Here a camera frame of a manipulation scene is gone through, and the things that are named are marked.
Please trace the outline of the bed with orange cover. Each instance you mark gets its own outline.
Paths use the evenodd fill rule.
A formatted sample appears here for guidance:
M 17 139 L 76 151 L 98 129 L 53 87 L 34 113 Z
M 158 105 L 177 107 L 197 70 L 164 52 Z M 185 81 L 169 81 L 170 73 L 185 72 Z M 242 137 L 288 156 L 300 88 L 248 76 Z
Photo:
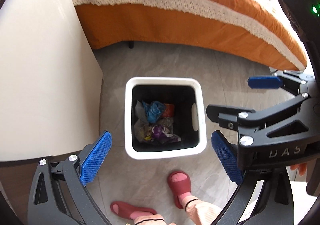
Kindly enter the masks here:
M 270 0 L 72 0 L 93 49 L 121 41 L 183 44 L 278 70 L 307 67 L 305 48 Z

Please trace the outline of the clear plastic bag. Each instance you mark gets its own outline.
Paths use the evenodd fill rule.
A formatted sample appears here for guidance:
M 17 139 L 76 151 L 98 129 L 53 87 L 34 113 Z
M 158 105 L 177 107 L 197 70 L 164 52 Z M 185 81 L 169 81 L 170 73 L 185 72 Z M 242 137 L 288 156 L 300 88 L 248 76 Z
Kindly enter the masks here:
M 151 127 L 149 127 L 149 122 L 147 121 L 143 104 L 140 101 L 137 101 L 136 103 L 135 116 L 138 118 L 133 126 L 135 137 L 140 143 L 146 143 L 146 141 L 143 140 L 143 137 L 146 134 L 149 134 L 149 133 L 151 134 Z

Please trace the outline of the white bedside cabinet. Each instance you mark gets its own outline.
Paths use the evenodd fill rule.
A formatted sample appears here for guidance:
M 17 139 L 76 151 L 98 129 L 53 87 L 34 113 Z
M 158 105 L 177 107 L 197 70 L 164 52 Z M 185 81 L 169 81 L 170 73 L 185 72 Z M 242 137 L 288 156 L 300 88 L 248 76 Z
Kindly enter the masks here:
M 102 80 L 72 0 L 6 0 L 1 161 L 58 156 L 93 143 Z

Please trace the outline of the red slipper right foot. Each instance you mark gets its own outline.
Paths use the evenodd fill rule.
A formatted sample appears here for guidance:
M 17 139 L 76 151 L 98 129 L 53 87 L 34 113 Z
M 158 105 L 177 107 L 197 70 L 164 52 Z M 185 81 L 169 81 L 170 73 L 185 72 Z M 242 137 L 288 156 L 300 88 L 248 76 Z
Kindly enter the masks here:
M 167 177 L 168 186 L 173 194 L 174 202 L 178 209 L 183 209 L 183 200 L 191 196 L 191 180 L 188 174 L 178 170 Z

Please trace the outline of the white square trash bin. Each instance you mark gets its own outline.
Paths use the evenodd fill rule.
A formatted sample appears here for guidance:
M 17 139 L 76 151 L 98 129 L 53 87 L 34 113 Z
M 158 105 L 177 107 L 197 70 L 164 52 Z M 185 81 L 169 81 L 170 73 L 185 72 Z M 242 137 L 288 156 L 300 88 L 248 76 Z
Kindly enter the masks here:
M 165 140 L 140 143 L 135 137 L 137 101 L 159 101 L 165 110 L 156 123 L 172 136 Z M 125 87 L 125 150 L 133 159 L 164 159 L 201 153 L 207 145 L 206 118 L 201 85 L 191 78 L 134 77 Z

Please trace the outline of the blue snack wrapper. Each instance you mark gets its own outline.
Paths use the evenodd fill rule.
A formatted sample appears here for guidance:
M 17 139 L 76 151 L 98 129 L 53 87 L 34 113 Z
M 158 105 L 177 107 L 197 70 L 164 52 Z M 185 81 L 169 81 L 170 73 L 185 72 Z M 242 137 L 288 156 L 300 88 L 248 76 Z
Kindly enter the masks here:
M 147 121 L 151 124 L 156 123 L 165 110 L 165 105 L 160 103 L 159 101 L 153 101 L 151 104 L 143 102 L 143 107 L 145 110 Z

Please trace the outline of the red slipper foot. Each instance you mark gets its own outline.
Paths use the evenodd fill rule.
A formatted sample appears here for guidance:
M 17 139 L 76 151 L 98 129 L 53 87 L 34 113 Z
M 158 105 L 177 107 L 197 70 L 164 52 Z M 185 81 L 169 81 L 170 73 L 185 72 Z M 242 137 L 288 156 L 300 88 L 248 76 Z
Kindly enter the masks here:
M 183 209 L 183 200 L 191 196 L 191 180 L 188 174 L 178 170 L 167 177 L 168 186 L 173 194 L 174 202 L 178 209 Z
M 127 220 L 134 220 L 140 216 L 151 216 L 157 214 L 157 211 L 152 208 L 136 207 L 122 201 L 112 202 L 110 209 L 114 214 Z

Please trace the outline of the purple snack wrapper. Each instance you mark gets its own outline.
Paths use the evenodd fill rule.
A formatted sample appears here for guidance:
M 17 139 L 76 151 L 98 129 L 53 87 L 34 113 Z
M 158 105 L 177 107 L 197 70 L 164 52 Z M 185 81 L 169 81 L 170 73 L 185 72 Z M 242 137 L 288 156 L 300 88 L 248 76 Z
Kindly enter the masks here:
M 172 136 L 170 130 L 163 125 L 154 125 L 151 130 L 151 136 L 157 140 L 169 139 Z

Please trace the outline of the red slipper left foot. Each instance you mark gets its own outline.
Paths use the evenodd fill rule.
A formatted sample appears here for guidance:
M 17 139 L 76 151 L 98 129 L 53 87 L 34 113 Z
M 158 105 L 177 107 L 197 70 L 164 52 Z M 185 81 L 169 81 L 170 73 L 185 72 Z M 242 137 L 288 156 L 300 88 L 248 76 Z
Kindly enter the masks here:
M 151 216 L 157 214 L 157 211 L 152 208 L 136 207 L 122 201 L 112 202 L 110 209 L 114 214 L 127 220 L 134 220 L 140 216 Z

